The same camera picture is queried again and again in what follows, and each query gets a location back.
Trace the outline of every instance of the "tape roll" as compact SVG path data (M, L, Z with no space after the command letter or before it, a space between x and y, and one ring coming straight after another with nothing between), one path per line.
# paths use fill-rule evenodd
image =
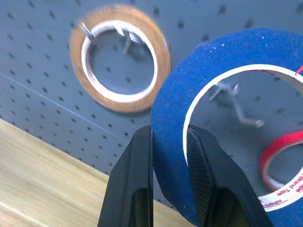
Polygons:
M154 61L153 79L139 93L124 95L108 90L96 79L88 64L91 39L113 29L126 29L133 35L132 38L139 38L150 49ZM82 19L71 34L70 56L74 71L86 91L101 105L120 112L137 112L149 108L170 72L169 46L160 29L141 11L123 5L98 9Z
M168 76L153 104L154 170L165 197L198 225L186 162L186 131L199 99L220 80L249 70L278 71L303 92L295 71L303 62L303 36L250 30L199 45ZM303 200L268 213L275 226L300 226Z
M261 175L265 184L272 190L276 191L284 187L284 184L276 181L268 175L268 168L271 161L276 155L285 149L303 143L303 131L296 131L283 135L279 139L269 144L260 157Z

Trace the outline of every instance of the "blue masking tape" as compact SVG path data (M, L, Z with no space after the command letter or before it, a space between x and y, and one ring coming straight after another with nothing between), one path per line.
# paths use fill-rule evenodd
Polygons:
M247 70L294 72L303 63L303 36L287 31L249 30L199 45L168 76L151 111L154 170L165 197L198 226L183 140L199 97L221 79ZM276 227L303 226L303 199L268 213Z

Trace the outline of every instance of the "red tape roll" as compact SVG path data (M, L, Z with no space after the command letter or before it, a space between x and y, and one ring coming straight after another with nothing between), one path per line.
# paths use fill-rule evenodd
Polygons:
M284 185L268 175L268 167L276 155L285 149L294 145L303 143L303 131L296 131L293 133L285 134L279 139L269 144L264 150L260 158L260 168L263 181L272 190L278 190Z

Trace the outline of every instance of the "pegboard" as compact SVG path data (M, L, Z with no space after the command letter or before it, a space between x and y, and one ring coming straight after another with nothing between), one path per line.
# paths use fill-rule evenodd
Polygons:
M296 0L279 3L276 0L2 0L0 117L106 174L112 170L133 133L149 124L149 110L122 114L96 103L82 88L72 69L69 38L82 16L97 7L115 3L132 5L157 23L169 43L173 67L199 43L235 31L268 27L302 32L303 2ZM93 58L98 79L110 89L125 94L146 86L153 67L146 50L140 53L145 60L136 61L131 55L122 54L125 41L116 34L101 39L108 46L96 51ZM257 109L267 91L276 89L276 84L268 82L257 94L253 88L260 87L261 81L263 79L250 79L250 89L246 89L246 81L240 81L243 86L241 97L246 97L241 103L245 108L253 109L257 115L265 112L267 117L274 115L278 122L283 122L278 125L280 131L284 127L287 127L285 132L301 128L303 119L294 119L285 125L291 111L279 101L271 103L271 111L269 108ZM290 97L288 102L294 106L298 99L296 95ZM229 111L222 107L217 109L222 114ZM197 125L205 124L202 117L207 112L204 111L202 107L196 111L200 113L196 117ZM211 126L209 123L206 128L212 131ZM254 133L251 129L245 129L245 132ZM169 204L156 179L154 181L154 198Z

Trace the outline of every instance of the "tape label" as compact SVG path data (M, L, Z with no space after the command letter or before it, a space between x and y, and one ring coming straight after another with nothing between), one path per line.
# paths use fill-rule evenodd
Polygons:
M283 208L303 197L303 168L284 187L260 196L259 200L266 212Z

